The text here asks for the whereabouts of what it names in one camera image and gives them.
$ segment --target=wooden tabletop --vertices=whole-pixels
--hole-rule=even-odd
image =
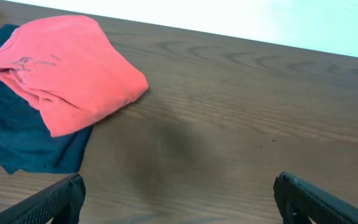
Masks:
[[[0,27],[64,14],[0,1]],[[278,224],[281,171],[358,207],[358,58],[90,17],[150,90],[96,124],[80,223]],[[64,176],[0,167],[0,211]]]

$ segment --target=dark teal cloth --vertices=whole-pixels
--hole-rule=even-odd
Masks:
[[[0,46],[17,27],[6,24],[0,29]],[[92,126],[50,137],[39,111],[0,81],[0,165],[9,174],[18,169],[54,174],[77,172],[91,130]]]

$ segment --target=pink shirt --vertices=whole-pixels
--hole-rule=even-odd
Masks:
[[[0,48],[0,80],[40,111],[52,137],[103,119],[149,87],[86,16],[17,28]]]

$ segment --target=white background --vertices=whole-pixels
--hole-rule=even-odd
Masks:
[[[358,57],[358,0],[9,0]]]

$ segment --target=fabric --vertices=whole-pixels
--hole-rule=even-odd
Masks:
[[[0,80],[40,111],[51,136],[89,126],[149,87],[86,16],[20,26],[0,48]]]
[[[0,29],[0,46],[18,28]],[[0,81],[0,165],[9,174],[28,172],[72,173],[80,168],[92,127],[52,138],[39,111]]]

